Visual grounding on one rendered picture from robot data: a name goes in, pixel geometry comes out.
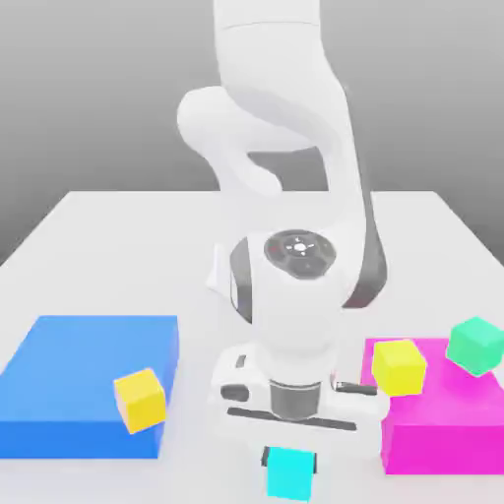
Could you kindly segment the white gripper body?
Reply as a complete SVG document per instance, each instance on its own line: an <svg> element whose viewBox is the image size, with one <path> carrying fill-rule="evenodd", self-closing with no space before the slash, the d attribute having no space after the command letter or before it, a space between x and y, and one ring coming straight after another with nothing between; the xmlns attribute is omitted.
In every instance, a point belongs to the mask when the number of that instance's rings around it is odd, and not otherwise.
<svg viewBox="0 0 504 504"><path fill-rule="evenodd" d="M252 446L289 449L379 449L382 446L382 395L328 395L322 410L287 420L268 410L214 399L219 434Z"/></svg>

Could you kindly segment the small cyan cube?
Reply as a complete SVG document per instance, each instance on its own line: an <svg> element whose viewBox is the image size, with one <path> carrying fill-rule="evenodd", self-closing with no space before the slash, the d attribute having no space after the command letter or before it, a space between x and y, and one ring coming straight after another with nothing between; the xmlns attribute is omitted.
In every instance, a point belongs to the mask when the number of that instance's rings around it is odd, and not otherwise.
<svg viewBox="0 0 504 504"><path fill-rule="evenodd" d="M313 452L272 447L267 466L267 494L308 502L314 475L313 455Z"/></svg>

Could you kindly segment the small lemon yellow cube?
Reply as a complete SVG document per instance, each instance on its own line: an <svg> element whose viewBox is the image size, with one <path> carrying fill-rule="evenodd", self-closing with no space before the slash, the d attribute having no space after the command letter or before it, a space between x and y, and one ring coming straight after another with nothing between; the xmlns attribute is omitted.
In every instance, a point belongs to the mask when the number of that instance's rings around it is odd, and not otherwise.
<svg viewBox="0 0 504 504"><path fill-rule="evenodd" d="M413 340L377 342L371 372L376 385L389 397L422 393L427 363Z"/></svg>

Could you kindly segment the small golden yellow cube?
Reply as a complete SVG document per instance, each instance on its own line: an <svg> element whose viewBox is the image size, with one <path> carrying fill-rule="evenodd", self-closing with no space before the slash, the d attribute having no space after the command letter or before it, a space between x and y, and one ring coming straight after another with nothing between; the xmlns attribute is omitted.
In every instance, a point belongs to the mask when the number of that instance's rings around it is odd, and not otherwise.
<svg viewBox="0 0 504 504"><path fill-rule="evenodd" d="M165 391L152 368L145 368L113 381L114 398L130 434L165 421Z"/></svg>

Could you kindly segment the small green cube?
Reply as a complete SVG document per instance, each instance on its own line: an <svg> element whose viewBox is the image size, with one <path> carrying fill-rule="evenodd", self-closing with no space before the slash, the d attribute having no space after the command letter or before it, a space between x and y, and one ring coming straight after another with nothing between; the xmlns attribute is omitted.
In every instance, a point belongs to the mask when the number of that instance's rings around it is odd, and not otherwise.
<svg viewBox="0 0 504 504"><path fill-rule="evenodd" d="M504 331L495 325L473 317L451 329L446 357L480 377L495 369L504 355Z"/></svg>

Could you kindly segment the large magenta box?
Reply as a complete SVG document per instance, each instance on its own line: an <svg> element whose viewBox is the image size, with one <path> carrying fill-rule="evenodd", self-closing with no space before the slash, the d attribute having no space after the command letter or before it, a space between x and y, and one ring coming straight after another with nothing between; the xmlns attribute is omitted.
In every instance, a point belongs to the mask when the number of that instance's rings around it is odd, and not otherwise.
<svg viewBox="0 0 504 504"><path fill-rule="evenodd" d="M422 393L394 397L382 421L386 474L504 474L504 389L445 357L448 341L416 339Z"/></svg>

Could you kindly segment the large blue box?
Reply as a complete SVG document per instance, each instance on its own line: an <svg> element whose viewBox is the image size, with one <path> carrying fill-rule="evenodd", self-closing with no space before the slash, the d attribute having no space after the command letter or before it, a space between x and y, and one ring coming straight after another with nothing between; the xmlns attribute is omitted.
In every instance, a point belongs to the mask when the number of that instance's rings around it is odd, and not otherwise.
<svg viewBox="0 0 504 504"><path fill-rule="evenodd" d="M178 356L174 316L39 317L0 372L0 460L157 458L163 425L130 434L113 382L150 368L170 392Z"/></svg>

